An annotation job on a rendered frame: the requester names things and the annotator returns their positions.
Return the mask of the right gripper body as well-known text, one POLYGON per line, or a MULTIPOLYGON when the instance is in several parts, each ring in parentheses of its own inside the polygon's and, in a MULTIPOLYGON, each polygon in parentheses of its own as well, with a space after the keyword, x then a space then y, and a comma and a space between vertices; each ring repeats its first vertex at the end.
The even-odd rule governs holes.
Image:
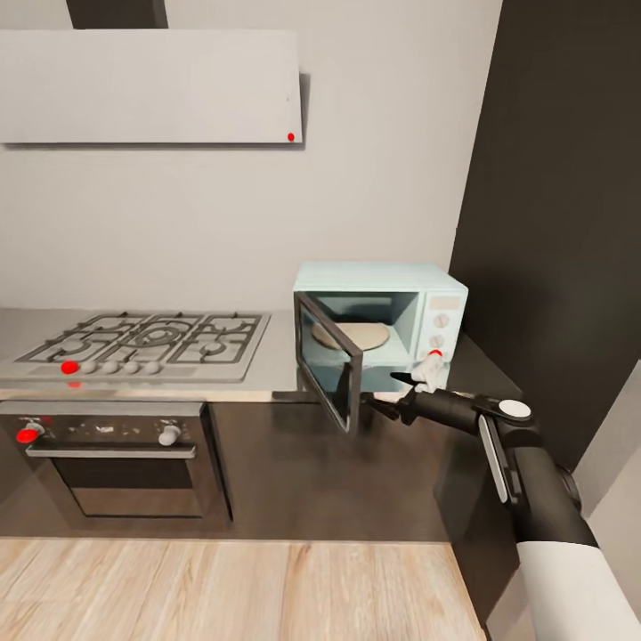
POLYGON ((451 407, 458 395, 441 388, 434 393, 417 392, 415 387, 401 398, 402 423, 411 426, 421 416, 450 426, 451 407))

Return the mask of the microwave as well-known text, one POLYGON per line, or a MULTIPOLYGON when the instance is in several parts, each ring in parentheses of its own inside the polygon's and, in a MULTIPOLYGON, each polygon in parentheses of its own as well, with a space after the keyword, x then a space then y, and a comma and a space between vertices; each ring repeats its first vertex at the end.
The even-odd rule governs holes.
POLYGON ((357 443, 362 363, 450 362, 469 288, 431 263, 300 263, 295 355, 346 447, 357 443))

